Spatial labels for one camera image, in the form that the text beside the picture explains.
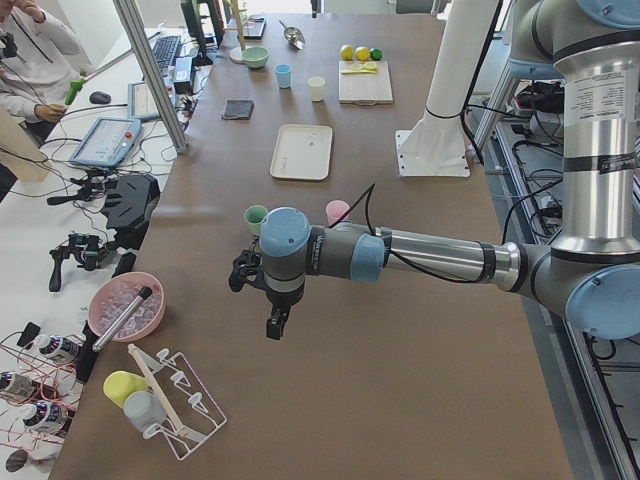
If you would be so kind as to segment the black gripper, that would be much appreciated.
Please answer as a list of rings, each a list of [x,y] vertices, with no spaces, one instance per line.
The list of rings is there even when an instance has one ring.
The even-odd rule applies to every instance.
[[[280,340],[284,335],[291,308],[304,294],[304,275],[292,280],[277,280],[262,264],[262,255],[245,249],[233,260],[228,284],[232,292],[239,293],[245,285],[265,292],[272,305],[266,320],[266,336]]]

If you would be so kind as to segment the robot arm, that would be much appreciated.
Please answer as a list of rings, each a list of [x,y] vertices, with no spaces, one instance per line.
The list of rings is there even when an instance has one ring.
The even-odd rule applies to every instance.
[[[639,243],[632,217],[639,5],[519,1],[511,26],[512,74],[564,82],[560,234],[547,245],[493,245],[349,221],[314,226],[295,208],[274,209],[229,277],[233,291],[248,285],[266,294],[269,338],[282,336],[307,277],[374,282],[385,268],[490,283],[536,300],[598,338],[638,333]]]

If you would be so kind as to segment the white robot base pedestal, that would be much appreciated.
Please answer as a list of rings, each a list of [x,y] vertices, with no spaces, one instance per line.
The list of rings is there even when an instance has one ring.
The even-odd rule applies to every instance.
[[[396,132],[401,176],[470,175],[462,120],[501,8],[497,0],[451,3],[423,117]]]

